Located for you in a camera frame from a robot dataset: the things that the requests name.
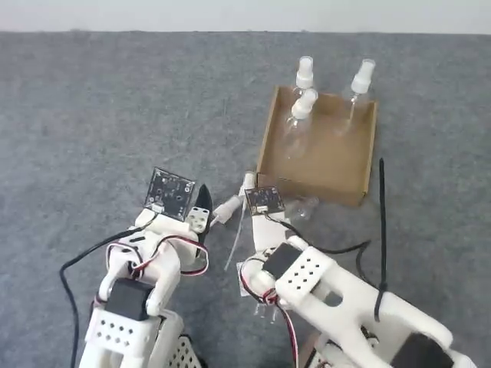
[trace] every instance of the circuit board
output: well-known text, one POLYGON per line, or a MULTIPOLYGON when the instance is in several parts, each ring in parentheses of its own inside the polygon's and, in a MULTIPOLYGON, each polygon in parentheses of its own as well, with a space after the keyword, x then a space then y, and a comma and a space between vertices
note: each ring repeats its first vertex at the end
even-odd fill
POLYGON ((245 197, 252 216, 285 211, 282 197, 274 186, 246 189, 245 197))
POLYGON ((184 221, 194 184, 182 176, 155 167, 144 208, 184 221))

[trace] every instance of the cardboard tray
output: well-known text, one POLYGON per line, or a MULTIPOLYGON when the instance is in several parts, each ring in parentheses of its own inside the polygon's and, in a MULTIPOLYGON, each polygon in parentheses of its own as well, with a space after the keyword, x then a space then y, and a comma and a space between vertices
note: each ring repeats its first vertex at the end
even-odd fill
POLYGON ((339 136, 330 122, 342 99, 320 94, 314 105, 308 151, 302 158, 288 160, 279 137, 293 103, 290 87, 276 87, 256 170, 258 186, 277 186, 283 196, 310 195, 360 205, 370 179, 377 102, 370 103, 361 123, 339 136))

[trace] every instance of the mounting hole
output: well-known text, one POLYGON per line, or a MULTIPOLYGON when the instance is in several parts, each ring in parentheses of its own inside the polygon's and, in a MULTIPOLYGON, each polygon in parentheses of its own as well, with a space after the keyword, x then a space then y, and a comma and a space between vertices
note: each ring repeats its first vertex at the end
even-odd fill
POLYGON ((343 302, 343 297, 331 291, 324 299, 324 303, 329 307, 337 307, 343 302))

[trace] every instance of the white wall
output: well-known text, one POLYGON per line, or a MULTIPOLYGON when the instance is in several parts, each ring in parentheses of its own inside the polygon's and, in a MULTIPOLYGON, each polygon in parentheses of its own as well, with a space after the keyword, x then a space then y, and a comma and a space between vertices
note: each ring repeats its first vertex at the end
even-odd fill
POLYGON ((0 29, 491 34, 491 0, 0 0, 0 29))

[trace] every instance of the bottle cap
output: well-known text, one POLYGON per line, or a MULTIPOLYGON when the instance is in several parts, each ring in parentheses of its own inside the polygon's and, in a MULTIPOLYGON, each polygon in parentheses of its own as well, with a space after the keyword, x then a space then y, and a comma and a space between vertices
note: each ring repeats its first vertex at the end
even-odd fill
POLYGON ((312 107, 318 98, 316 90, 308 89, 302 96, 293 104, 292 115, 297 119, 305 119, 312 111, 312 107))
POLYGON ((351 89, 357 94, 366 94, 370 88, 371 75, 374 73, 375 60, 364 59, 361 62, 360 70, 356 73, 351 82, 351 89))
POLYGON ((300 57, 297 71, 297 87, 306 90, 314 86, 314 60, 310 56, 300 57))

